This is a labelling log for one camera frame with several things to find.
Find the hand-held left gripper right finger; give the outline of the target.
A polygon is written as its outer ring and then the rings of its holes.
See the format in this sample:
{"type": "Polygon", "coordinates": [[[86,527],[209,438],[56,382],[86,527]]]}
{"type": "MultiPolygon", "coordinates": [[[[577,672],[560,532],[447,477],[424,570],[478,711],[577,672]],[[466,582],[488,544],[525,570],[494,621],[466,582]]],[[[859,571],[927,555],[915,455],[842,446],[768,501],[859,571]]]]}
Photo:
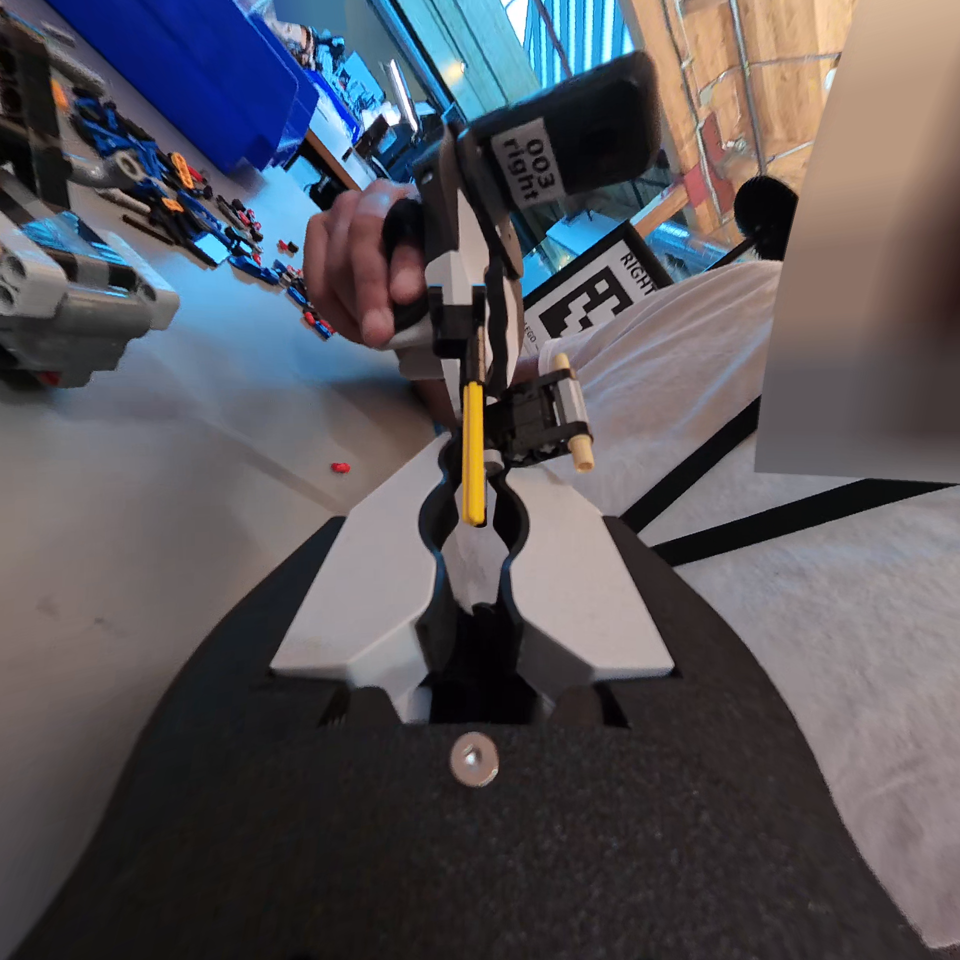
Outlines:
{"type": "Polygon", "coordinates": [[[664,679],[675,662],[604,514],[544,466],[489,476],[487,584],[515,635],[513,671],[545,720],[571,690],[664,679]]]}

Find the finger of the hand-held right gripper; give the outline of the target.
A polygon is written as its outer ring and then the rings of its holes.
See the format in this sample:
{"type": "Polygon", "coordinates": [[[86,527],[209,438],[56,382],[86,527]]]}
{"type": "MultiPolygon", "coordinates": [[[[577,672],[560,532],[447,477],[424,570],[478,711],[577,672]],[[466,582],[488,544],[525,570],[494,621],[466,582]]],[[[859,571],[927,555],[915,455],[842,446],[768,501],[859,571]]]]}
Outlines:
{"type": "Polygon", "coordinates": [[[443,138],[416,169],[424,224],[431,348],[446,386],[484,380],[484,237],[467,195],[457,140],[443,138]]]}
{"type": "Polygon", "coordinates": [[[522,248],[512,224],[489,245],[486,289],[486,386],[509,387],[522,355],[522,248]]]}

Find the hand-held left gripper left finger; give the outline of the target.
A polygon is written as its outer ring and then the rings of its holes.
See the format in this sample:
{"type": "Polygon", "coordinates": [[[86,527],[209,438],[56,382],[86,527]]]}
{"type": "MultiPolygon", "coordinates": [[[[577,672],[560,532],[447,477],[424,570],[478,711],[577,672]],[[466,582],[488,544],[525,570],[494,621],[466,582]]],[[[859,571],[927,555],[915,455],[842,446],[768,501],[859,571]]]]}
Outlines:
{"type": "Polygon", "coordinates": [[[443,547],[459,522],[449,433],[378,486],[339,531],[270,663],[281,677],[373,688],[426,722],[426,680],[447,665],[458,607],[443,547]]]}

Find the small black lego assembly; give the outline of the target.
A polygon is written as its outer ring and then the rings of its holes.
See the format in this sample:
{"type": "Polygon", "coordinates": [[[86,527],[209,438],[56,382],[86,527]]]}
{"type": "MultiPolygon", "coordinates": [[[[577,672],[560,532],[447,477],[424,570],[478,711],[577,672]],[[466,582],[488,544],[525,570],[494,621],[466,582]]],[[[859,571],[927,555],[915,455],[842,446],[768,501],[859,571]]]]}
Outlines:
{"type": "MultiPolygon", "coordinates": [[[[485,390],[486,332],[470,334],[460,364],[460,400],[470,381],[482,384],[485,395],[485,451],[499,454],[506,467],[534,466],[564,455],[577,473],[594,469],[594,439],[586,404],[575,371],[565,355],[549,373],[505,390],[489,400],[485,390]]],[[[461,426],[462,463],[462,426],[461,426]]]]}

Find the yellow lego axle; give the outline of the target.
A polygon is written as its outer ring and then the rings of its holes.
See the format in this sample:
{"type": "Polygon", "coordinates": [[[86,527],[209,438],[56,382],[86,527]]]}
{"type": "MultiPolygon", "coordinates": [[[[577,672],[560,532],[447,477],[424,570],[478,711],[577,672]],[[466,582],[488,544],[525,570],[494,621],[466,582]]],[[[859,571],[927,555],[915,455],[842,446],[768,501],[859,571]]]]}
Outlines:
{"type": "Polygon", "coordinates": [[[486,523],[486,408],[481,383],[469,381],[462,387],[462,522],[472,527],[486,523]]]}

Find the pile of loose lego pieces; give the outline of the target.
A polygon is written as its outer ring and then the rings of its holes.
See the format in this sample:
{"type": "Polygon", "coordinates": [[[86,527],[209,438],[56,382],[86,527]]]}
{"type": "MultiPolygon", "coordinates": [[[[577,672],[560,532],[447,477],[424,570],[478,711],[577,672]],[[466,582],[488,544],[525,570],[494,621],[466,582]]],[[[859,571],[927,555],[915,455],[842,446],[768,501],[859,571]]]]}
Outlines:
{"type": "Polygon", "coordinates": [[[334,336],[307,298],[302,269],[288,260],[264,262],[261,224],[243,200],[217,194],[206,174],[180,152],[163,151],[115,102],[56,79],[51,89],[56,108],[99,159],[132,160],[138,167],[132,186],[97,189],[125,210],[125,223],[210,268],[227,263],[246,279],[282,292],[298,307],[307,330],[323,341],[334,336]]]}

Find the grey and black lego model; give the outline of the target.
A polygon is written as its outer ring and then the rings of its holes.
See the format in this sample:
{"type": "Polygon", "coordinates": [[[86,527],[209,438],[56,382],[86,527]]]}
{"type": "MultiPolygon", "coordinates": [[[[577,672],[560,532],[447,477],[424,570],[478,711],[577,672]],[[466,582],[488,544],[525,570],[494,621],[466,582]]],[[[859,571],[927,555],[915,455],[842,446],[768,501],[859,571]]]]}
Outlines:
{"type": "Polygon", "coordinates": [[[55,73],[104,90],[52,35],[2,8],[2,374],[71,389],[114,370],[130,342],[166,330],[180,299],[120,236],[72,211],[70,184],[127,188],[147,172],[132,150],[96,161],[65,151],[55,73]]]}

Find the person's right hand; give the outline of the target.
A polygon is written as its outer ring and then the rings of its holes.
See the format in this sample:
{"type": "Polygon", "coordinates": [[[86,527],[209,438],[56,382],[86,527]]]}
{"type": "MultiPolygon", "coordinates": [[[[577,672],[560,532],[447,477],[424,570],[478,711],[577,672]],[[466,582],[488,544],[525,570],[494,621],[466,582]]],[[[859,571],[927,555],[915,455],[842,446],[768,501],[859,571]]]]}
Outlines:
{"type": "Polygon", "coordinates": [[[388,256],[382,242],[388,214],[406,200],[420,200],[413,184],[378,179],[363,191],[342,193],[306,229],[303,275],[314,315],[373,350],[395,335],[394,306],[414,304],[426,294],[422,246],[399,243],[388,256]]]}

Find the black and white tag board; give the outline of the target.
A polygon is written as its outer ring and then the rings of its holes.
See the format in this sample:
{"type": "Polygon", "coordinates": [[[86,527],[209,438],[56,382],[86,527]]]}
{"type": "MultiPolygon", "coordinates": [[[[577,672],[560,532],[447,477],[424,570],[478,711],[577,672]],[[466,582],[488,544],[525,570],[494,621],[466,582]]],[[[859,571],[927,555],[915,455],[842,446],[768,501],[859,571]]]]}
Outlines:
{"type": "Polygon", "coordinates": [[[601,328],[673,282],[635,227],[621,222],[523,294],[521,353],[533,356],[550,340],[601,328]]]}

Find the black fuzzy microphone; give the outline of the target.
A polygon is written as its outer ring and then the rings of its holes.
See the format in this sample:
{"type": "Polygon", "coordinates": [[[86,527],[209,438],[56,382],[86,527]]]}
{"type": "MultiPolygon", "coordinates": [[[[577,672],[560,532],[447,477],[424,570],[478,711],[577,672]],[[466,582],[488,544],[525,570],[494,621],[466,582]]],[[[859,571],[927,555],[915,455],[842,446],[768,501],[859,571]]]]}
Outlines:
{"type": "Polygon", "coordinates": [[[786,183],[769,174],[744,182],[733,204],[742,240],[710,268],[725,267],[750,251],[761,260],[784,261],[798,200],[786,183]]]}

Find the person's white striped shirt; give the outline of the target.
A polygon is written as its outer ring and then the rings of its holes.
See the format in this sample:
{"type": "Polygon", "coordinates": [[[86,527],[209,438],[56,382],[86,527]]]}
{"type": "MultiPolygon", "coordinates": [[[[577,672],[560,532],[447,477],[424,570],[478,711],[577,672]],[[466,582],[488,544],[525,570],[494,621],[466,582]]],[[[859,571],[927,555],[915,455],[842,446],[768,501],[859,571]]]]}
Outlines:
{"type": "MultiPolygon", "coordinates": [[[[746,261],[547,341],[582,382],[620,515],[762,392],[782,264],[746,261]]],[[[870,868],[934,949],[959,935],[959,493],[931,491],[685,565],[807,739],[870,868]]]]}

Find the blue plastic bin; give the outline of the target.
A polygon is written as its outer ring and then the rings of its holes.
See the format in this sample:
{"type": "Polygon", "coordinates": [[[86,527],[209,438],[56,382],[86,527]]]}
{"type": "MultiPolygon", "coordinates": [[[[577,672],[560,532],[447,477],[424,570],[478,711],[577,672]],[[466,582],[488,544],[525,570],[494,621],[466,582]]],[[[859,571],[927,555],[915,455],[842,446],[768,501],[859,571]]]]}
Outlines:
{"type": "Polygon", "coordinates": [[[290,162],[319,92],[233,1],[51,1],[222,174],[290,162]]]}

